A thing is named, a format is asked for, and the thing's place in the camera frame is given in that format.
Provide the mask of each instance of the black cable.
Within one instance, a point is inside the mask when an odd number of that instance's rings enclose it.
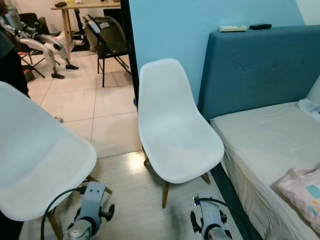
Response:
[[[235,210],[235,209],[232,208],[231,206],[228,206],[228,205],[225,204],[223,201],[214,199],[214,198],[212,198],[212,197],[203,197],[203,198],[199,198],[198,200],[199,200],[199,201],[211,201],[211,202],[215,202],[215,203],[221,204],[221,205],[223,205],[223,206],[226,206],[228,209],[230,209],[231,211],[233,211],[233,212],[234,212],[235,214],[237,214],[238,217],[241,219],[242,223],[243,223],[244,226],[245,226],[246,231],[247,231],[248,234],[249,234],[250,239],[253,240],[252,235],[251,235],[251,232],[250,232],[250,230],[249,230],[249,228],[248,228],[245,220],[242,218],[242,216],[240,215],[240,213],[239,213],[237,210]]]
[[[74,192],[74,191],[78,191],[80,192],[81,194],[84,194],[84,192],[86,191],[86,186],[81,186],[81,187],[77,187],[77,188],[71,188],[69,190],[66,190],[62,193],[60,193],[58,196],[56,196],[52,202],[49,204],[49,206],[46,208],[44,214],[43,214],[43,217],[42,217],[42,221],[41,221],[41,233],[40,233],[40,239],[41,240],[45,240],[45,222],[46,222],[46,217],[48,215],[48,212],[51,208],[51,206],[55,203],[55,201],[57,201],[61,196],[67,194],[67,193],[70,193],[70,192]]]

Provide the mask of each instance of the wooden table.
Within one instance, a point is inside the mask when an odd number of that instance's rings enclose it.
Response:
[[[72,32],[70,25],[69,9],[93,9],[93,8],[104,8],[104,9],[120,9],[120,2],[114,2],[113,0],[83,0],[83,4],[69,3],[63,7],[52,7],[51,10],[61,10],[63,20],[63,30],[66,42],[66,51],[68,58],[70,59],[70,42],[72,41]]]

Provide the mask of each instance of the upholstered headboard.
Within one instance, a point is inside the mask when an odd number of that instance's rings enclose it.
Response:
[[[209,36],[198,108],[205,119],[305,98],[320,75],[320,25]]]

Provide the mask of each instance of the white bed sheet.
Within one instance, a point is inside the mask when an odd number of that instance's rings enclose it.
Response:
[[[289,169],[320,167],[320,121],[296,102],[210,120],[225,145],[223,165],[250,221],[266,240],[318,240],[275,183]]]

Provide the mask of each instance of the floor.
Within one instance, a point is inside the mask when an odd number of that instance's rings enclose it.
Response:
[[[108,223],[102,219],[93,239],[203,239],[193,232],[190,213],[194,210],[200,223],[200,207],[194,206],[193,201],[199,192],[214,192],[223,201],[212,175],[209,173],[211,185],[201,177],[172,185],[167,206],[162,209],[164,181],[151,166],[143,165],[145,156],[141,151],[130,76],[116,62],[108,60],[107,87],[102,88],[94,53],[72,52],[71,61],[80,69],[65,70],[61,65],[59,73],[65,79],[52,79],[48,67],[40,64],[38,69],[47,77],[37,77],[28,87],[33,101],[52,116],[62,117],[64,126],[90,141],[97,150],[99,160],[91,175],[113,190],[112,195],[105,194],[103,209],[108,210],[114,203],[115,214]],[[64,232],[73,222],[81,199],[78,193],[73,193],[57,207],[55,215]],[[228,216],[226,227],[232,239],[242,240],[230,212],[224,207],[220,209]],[[19,239],[39,239],[40,223],[40,218],[25,222]],[[56,239],[48,221],[45,239]]]
[[[42,55],[32,58],[36,61]],[[90,141],[98,158],[142,150],[138,134],[137,109],[133,104],[131,76],[113,59],[106,61],[105,86],[102,74],[97,74],[97,55],[94,52],[71,53],[71,63],[78,70],[66,70],[64,61],[58,72],[65,79],[51,77],[45,61],[36,68],[46,77],[28,83],[31,99],[63,124]],[[129,64],[128,56],[123,59]]]

